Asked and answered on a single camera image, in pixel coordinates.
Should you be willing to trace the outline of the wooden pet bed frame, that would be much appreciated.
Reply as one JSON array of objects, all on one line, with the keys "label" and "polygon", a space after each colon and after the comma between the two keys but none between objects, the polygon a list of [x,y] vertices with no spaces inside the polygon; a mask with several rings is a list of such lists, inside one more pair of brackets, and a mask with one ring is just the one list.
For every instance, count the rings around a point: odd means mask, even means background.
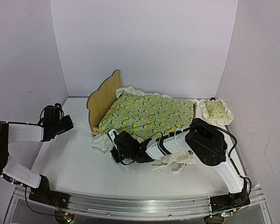
[{"label": "wooden pet bed frame", "polygon": [[121,80],[120,70],[115,70],[99,88],[88,98],[87,109],[89,111],[89,125],[93,134],[98,133],[98,121],[103,117],[107,107],[115,101],[116,90],[125,88]]}]

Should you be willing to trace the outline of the lemon print ruffled mattress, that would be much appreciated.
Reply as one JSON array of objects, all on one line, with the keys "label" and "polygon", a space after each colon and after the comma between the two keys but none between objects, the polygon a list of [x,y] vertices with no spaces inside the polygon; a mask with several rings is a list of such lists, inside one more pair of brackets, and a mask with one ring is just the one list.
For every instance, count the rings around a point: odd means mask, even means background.
[{"label": "lemon print ruffled mattress", "polygon": [[114,128],[128,132],[139,142],[186,128],[195,118],[196,101],[150,94],[132,86],[116,90],[115,101],[98,121],[98,133],[91,146],[102,152],[114,147],[107,132]]}]

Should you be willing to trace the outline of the small lemon print pillow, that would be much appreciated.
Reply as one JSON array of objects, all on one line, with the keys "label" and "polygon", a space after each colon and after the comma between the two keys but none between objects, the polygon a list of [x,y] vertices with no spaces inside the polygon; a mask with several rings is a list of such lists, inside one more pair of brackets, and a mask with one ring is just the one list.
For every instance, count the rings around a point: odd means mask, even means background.
[{"label": "small lemon print pillow", "polygon": [[222,99],[199,100],[203,119],[211,125],[227,126],[234,120],[234,115]]}]

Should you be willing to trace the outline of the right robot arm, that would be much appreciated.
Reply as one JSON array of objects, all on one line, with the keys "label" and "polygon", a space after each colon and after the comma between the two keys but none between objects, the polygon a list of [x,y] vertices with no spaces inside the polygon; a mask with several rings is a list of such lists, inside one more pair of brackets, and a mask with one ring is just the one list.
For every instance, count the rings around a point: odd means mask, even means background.
[{"label": "right robot arm", "polygon": [[224,136],[234,136],[228,131],[195,118],[189,127],[162,134],[157,137],[153,134],[143,142],[136,140],[126,131],[118,133],[115,129],[108,131],[107,135],[114,147],[111,151],[117,163],[130,160],[131,163],[149,163],[168,155],[192,151],[206,166],[214,167],[224,180],[229,193],[246,193],[247,184],[250,182],[239,172],[231,158],[231,149]]}]

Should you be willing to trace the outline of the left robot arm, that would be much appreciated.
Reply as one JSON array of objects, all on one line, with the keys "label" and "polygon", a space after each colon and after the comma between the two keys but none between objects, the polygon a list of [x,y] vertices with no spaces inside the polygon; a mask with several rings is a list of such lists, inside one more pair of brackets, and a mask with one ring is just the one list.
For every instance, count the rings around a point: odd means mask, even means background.
[{"label": "left robot arm", "polygon": [[23,142],[48,142],[74,127],[60,103],[46,106],[38,123],[0,121],[0,176],[13,184],[38,188],[44,177],[14,159],[10,147]]}]

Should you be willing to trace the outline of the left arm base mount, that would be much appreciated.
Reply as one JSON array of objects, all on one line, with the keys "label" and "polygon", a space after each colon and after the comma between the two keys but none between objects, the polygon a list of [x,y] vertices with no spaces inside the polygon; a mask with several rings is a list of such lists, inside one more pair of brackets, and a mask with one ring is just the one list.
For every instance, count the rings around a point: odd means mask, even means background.
[{"label": "left arm base mount", "polygon": [[30,188],[29,200],[42,203],[56,208],[68,208],[70,195],[64,192],[51,190],[49,187],[49,180],[46,176],[40,175],[40,184],[38,187]]}]

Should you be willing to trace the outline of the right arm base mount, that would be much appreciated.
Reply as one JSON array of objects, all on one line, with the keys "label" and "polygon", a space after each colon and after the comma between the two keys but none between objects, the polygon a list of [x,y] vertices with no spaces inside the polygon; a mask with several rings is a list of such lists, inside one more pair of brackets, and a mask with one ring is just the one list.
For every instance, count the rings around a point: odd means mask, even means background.
[{"label": "right arm base mount", "polygon": [[224,211],[231,211],[250,204],[250,198],[247,193],[235,193],[221,196],[212,196],[210,198],[211,214],[217,214]]}]

